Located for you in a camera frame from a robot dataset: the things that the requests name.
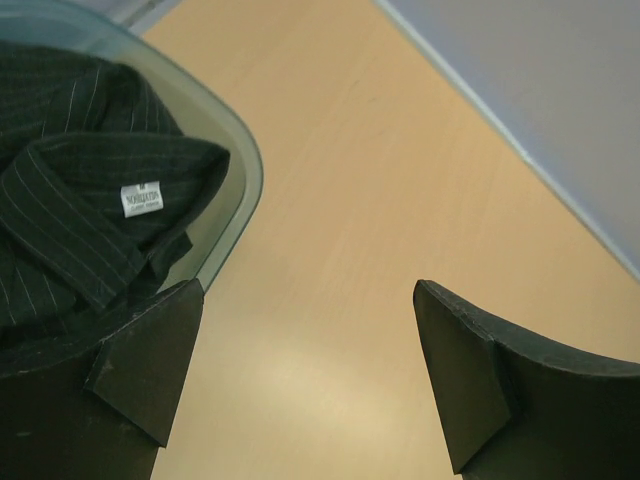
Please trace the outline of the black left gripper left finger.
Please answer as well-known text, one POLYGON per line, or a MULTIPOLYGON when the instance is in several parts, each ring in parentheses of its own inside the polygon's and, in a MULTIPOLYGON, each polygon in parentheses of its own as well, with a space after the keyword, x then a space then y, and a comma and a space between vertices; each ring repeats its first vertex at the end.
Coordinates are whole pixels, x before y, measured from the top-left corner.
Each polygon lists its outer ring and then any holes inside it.
POLYGON ((3 350, 2 478, 150 478, 202 312, 203 288, 192 279, 91 330, 3 350))

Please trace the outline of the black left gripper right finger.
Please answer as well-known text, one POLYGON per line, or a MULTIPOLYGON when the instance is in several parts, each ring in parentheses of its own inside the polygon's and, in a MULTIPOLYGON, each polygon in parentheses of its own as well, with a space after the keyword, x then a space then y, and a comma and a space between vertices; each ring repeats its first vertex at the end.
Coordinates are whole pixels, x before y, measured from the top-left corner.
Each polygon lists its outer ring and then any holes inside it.
POLYGON ((413 305, 456 475, 638 477, 636 363, 551 340, 430 280, 413 305))

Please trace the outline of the black pinstriped long sleeve shirt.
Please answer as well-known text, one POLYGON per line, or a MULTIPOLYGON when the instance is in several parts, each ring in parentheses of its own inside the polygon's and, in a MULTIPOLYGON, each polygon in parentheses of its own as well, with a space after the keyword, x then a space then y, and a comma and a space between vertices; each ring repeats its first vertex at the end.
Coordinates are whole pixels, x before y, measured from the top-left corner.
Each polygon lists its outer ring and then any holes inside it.
POLYGON ((96 327, 191 248, 216 159, 135 69, 1 45, 1 347, 96 327))

